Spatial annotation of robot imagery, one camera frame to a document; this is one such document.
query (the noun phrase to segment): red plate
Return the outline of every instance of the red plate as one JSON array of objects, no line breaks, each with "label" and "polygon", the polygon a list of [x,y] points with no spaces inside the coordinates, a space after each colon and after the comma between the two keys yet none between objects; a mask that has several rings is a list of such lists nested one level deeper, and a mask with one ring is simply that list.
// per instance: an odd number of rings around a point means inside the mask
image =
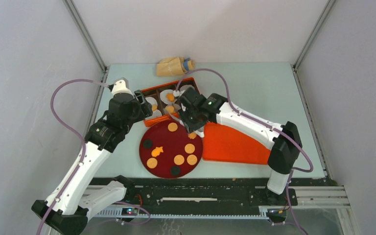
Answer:
[{"label": "red plate", "polygon": [[[139,156],[143,166],[153,175],[167,179],[178,178],[194,170],[201,160],[203,151],[202,139],[199,136],[193,140],[190,139],[187,131],[180,124],[177,124],[178,129],[176,131],[169,131],[168,125],[172,122],[174,121],[166,120],[153,125],[146,131],[139,145]],[[185,146],[189,143],[195,146],[193,153],[185,152]],[[152,150],[156,147],[162,147],[163,153],[153,157]],[[194,165],[187,162],[187,157],[191,154],[197,157],[197,162]],[[176,155],[182,155],[184,163],[176,165],[174,162]],[[147,161],[150,158],[157,160],[158,164],[155,168],[147,166]]]}]

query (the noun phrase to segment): white wall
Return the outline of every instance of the white wall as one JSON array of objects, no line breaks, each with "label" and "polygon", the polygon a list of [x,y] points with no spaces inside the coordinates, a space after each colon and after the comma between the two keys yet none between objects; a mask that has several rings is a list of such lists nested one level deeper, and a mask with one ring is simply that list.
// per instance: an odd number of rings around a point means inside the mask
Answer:
[{"label": "white wall", "polygon": [[294,63],[327,0],[75,0],[107,65]]},{"label": "white wall", "polygon": [[299,75],[330,170],[376,234],[376,1],[338,1]]},{"label": "white wall", "polygon": [[[61,181],[79,140],[51,115],[62,82],[101,71],[61,0],[0,0],[0,235],[35,234],[31,211]],[[69,85],[56,97],[61,118],[84,133],[96,87]]]}]

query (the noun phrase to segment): light blue tabletop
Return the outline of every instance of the light blue tabletop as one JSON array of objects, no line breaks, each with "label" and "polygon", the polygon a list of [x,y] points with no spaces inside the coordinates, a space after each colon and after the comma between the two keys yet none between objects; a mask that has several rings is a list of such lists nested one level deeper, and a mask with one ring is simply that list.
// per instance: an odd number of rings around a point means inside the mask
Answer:
[{"label": "light blue tabletop", "polygon": [[[289,63],[197,63],[196,69],[208,68],[221,73],[227,80],[232,101],[239,107],[264,119],[286,123],[291,121],[298,126],[303,149],[314,165],[312,173],[296,171],[294,177],[322,178],[324,171],[315,147],[305,110]],[[131,91],[142,90],[167,82],[181,76],[157,77],[155,64],[117,64],[111,65],[107,83],[111,84],[121,77],[129,80]],[[223,82],[213,73],[200,71],[192,74],[202,94],[211,93],[226,96]],[[105,90],[98,109],[100,118],[108,109],[112,94]],[[96,177],[149,177],[149,173],[139,158],[139,144],[148,128],[143,122],[133,125],[126,139],[99,168]],[[294,166],[309,166],[301,154]],[[258,178],[269,177],[266,165],[209,162],[202,160],[198,166],[183,178]]]}]

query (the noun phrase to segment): rolled towel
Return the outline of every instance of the rolled towel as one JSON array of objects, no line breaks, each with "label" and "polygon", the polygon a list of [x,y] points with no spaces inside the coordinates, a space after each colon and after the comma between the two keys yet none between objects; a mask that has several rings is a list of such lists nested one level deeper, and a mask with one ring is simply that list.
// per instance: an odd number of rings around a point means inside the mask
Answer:
[{"label": "rolled towel", "polygon": [[190,58],[168,57],[161,60],[156,65],[157,76],[177,76],[184,75],[195,68],[195,61]]}]

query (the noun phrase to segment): blue band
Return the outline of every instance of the blue band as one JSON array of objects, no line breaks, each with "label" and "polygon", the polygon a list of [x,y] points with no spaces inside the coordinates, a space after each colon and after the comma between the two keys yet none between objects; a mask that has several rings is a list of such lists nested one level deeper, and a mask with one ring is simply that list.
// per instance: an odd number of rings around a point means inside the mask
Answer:
[{"label": "blue band", "polygon": [[187,58],[184,60],[184,62],[182,63],[182,65],[184,66],[184,69],[188,72],[189,71],[189,67],[188,67],[188,61],[190,60],[191,58]]}]

